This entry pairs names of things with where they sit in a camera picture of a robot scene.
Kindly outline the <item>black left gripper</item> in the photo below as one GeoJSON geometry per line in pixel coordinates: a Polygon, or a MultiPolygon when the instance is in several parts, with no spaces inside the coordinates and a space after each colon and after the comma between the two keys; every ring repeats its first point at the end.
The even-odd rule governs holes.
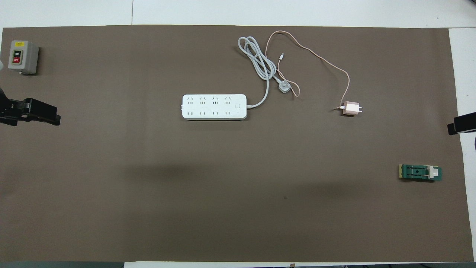
{"type": "Polygon", "coordinates": [[[24,101],[9,99],[1,88],[0,122],[15,127],[18,121],[36,121],[59,126],[61,116],[57,114],[55,106],[33,98],[27,98],[24,101]]]}

